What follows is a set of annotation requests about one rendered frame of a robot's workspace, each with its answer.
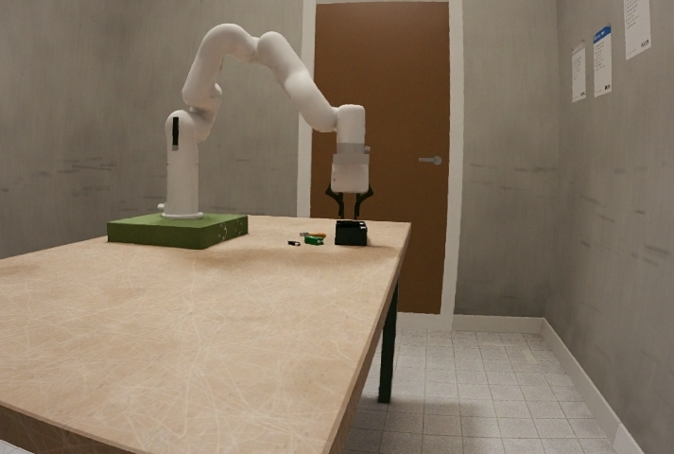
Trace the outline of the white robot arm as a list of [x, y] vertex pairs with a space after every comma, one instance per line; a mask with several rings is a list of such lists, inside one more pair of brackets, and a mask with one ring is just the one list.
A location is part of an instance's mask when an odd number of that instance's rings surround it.
[[240, 26], [219, 25], [203, 38], [182, 88], [181, 97], [190, 112], [176, 111], [165, 123], [167, 202], [157, 207], [164, 210], [163, 218], [203, 218], [199, 212], [197, 144], [208, 137], [221, 105], [222, 92], [216, 80], [225, 54], [237, 61], [266, 65], [311, 128], [337, 132], [339, 154], [333, 154], [333, 164], [369, 164], [362, 106], [331, 107], [281, 34], [268, 32], [254, 38]]

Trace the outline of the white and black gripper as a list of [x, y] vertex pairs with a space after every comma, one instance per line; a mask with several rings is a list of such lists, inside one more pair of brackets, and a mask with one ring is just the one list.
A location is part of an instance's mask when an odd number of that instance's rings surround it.
[[[333, 193], [339, 192], [338, 195]], [[368, 191], [368, 192], [367, 192]], [[360, 193], [365, 193], [360, 197]], [[369, 184], [368, 165], [333, 165], [331, 182], [325, 192], [339, 204], [338, 215], [344, 219], [343, 193], [355, 193], [354, 219], [359, 217], [359, 205], [366, 198], [373, 195]]]

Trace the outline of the black rack of three bins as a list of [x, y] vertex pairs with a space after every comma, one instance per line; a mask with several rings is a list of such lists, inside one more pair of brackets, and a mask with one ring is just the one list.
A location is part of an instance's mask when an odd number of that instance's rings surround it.
[[337, 220], [335, 245], [367, 246], [365, 221]]

